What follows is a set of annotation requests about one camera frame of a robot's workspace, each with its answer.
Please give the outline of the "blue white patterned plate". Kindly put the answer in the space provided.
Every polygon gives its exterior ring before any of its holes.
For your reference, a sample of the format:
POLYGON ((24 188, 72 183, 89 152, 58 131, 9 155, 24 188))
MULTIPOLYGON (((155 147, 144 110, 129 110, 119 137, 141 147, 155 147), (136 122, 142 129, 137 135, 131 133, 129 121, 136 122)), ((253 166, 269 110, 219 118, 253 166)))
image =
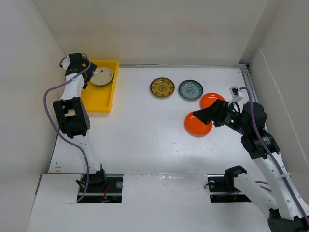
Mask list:
POLYGON ((178 93, 186 101, 196 101, 203 95, 203 86, 195 80, 184 80, 179 84, 178 93))

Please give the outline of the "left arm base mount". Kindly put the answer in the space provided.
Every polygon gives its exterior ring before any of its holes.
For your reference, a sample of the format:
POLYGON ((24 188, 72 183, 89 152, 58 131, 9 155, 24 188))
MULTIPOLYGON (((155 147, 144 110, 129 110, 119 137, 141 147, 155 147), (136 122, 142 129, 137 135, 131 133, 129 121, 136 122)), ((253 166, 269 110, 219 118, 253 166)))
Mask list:
POLYGON ((122 176, 108 176, 107 184, 89 185, 85 196, 78 200, 84 193, 84 184, 79 184, 77 203, 121 203, 123 190, 122 176))

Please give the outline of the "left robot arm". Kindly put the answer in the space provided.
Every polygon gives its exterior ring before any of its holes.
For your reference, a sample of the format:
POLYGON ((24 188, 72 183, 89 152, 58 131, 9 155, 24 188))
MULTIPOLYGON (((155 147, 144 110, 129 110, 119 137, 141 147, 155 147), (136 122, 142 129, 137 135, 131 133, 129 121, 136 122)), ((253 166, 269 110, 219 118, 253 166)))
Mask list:
POLYGON ((90 144, 90 119, 81 98, 82 90, 87 87, 97 66, 87 59, 86 54, 72 53, 60 62, 60 67, 65 70, 66 82, 62 96, 53 102, 53 109, 61 134, 78 150, 84 162, 85 173, 77 183, 81 187, 104 191, 108 180, 90 144))

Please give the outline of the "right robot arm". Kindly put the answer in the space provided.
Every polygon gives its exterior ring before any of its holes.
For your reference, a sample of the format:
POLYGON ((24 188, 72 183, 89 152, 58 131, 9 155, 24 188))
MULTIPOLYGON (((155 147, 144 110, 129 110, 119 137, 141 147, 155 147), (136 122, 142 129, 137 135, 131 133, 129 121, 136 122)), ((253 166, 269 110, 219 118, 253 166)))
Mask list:
POLYGON ((208 176, 210 193, 215 199, 227 200, 237 192, 243 193, 265 215, 271 231, 307 232, 309 206, 295 188, 275 139, 265 129, 267 115, 263 106, 250 101, 242 111, 236 111, 233 104, 217 99, 211 106, 193 112, 193 116, 205 125, 225 125, 241 134, 244 149, 268 184, 258 185, 242 166, 234 166, 222 175, 208 176))

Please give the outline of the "cream plate with motifs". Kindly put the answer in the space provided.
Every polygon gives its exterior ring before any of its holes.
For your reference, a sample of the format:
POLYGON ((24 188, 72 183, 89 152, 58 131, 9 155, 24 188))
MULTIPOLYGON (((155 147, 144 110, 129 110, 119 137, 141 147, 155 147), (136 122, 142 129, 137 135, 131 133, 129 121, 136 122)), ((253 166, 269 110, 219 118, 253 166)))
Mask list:
POLYGON ((90 79, 90 83, 98 87, 103 87, 108 85, 113 80, 113 77, 114 73, 110 68, 96 68, 90 79))

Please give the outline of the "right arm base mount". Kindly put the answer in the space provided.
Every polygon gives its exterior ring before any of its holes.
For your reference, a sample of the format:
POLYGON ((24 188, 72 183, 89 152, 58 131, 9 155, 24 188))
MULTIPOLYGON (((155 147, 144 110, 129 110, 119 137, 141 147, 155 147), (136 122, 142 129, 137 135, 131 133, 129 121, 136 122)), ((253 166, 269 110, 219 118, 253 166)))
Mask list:
POLYGON ((204 189, 209 191, 211 203, 244 203, 250 202, 249 198, 235 187, 230 187, 223 174, 207 175, 204 189))

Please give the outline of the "yellow patterned plate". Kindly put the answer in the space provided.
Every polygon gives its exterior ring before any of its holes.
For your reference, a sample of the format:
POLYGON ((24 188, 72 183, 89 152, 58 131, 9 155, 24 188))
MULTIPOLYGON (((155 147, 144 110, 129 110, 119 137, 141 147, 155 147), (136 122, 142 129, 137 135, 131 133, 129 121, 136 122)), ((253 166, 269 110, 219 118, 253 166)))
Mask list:
POLYGON ((168 98, 174 90, 174 83, 165 77, 157 78, 150 84, 150 92, 157 98, 168 98))

